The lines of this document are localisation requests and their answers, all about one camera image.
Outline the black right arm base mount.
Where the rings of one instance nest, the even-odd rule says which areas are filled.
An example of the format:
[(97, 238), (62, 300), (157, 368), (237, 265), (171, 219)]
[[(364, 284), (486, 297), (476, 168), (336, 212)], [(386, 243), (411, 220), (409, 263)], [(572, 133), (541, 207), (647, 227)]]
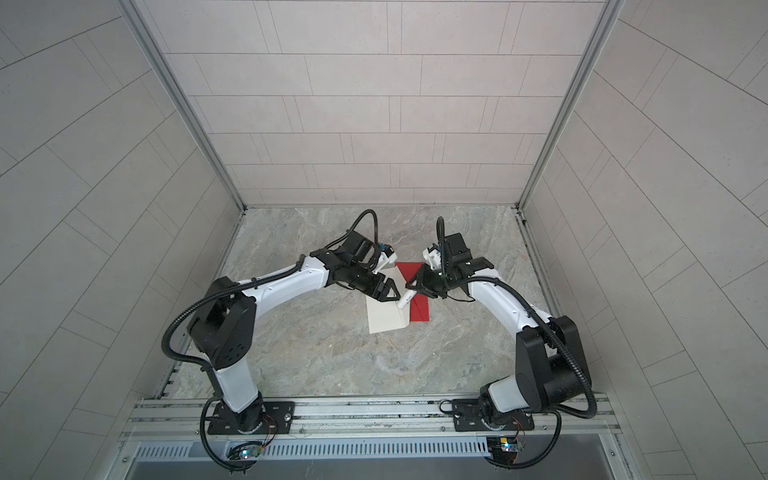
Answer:
[(452, 399), (448, 404), (448, 410), (439, 409), (451, 417), (456, 432), (527, 432), (535, 429), (531, 415), (522, 410), (499, 413), (488, 400)]

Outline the white glue stick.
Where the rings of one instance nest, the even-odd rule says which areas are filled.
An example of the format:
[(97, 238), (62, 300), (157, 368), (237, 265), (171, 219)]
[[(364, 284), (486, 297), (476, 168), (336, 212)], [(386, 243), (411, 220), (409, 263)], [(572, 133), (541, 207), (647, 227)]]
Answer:
[(416, 296), (417, 292), (414, 290), (406, 289), (397, 301), (396, 305), (398, 309), (405, 309), (412, 299)]

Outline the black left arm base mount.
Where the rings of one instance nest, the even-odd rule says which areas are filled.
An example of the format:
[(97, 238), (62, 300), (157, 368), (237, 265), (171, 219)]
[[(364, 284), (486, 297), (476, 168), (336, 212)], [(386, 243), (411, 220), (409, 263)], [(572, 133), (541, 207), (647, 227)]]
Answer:
[(212, 435), (274, 435), (290, 432), (296, 404), (291, 401), (261, 401), (243, 412), (233, 412), (220, 402), (206, 415), (206, 433)]

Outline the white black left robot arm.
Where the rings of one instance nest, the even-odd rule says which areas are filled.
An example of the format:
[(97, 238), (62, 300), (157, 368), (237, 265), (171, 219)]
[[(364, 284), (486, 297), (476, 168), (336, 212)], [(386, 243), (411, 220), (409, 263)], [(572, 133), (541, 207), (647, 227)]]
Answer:
[(187, 332), (204, 355), (203, 368), (222, 402), (220, 416), (232, 429), (251, 433), (266, 416), (262, 394), (245, 360), (256, 321), (283, 303), (337, 284), (378, 302), (396, 302), (398, 287), (383, 272), (395, 261), (390, 245), (349, 231), (340, 245), (303, 255), (291, 267), (249, 281), (221, 277), (211, 285)]

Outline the red paper envelope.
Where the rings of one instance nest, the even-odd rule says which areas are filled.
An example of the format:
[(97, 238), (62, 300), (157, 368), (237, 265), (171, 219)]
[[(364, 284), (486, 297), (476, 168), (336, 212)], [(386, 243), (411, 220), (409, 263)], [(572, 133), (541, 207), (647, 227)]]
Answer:
[[(397, 262), (396, 266), (405, 280), (413, 278), (422, 262)], [(410, 322), (426, 323), (430, 320), (429, 299), (423, 295), (417, 294), (410, 302)]]

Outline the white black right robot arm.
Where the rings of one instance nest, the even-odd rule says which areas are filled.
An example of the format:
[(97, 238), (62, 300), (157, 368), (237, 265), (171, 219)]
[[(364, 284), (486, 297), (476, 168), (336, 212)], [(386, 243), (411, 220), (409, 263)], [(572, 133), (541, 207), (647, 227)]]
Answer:
[(479, 416), (488, 427), (498, 429), (518, 416), (550, 411), (580, 419), (596, 416), (597, 399), (574, 321), (533, 306), (490, 261), (473, 257), (459, 233), (438, 233), (424, 258), (425, 264), (406, 282), (408, 290), (446, 299), (460, 289), (515, 337), (515, 372), (480, 391)]

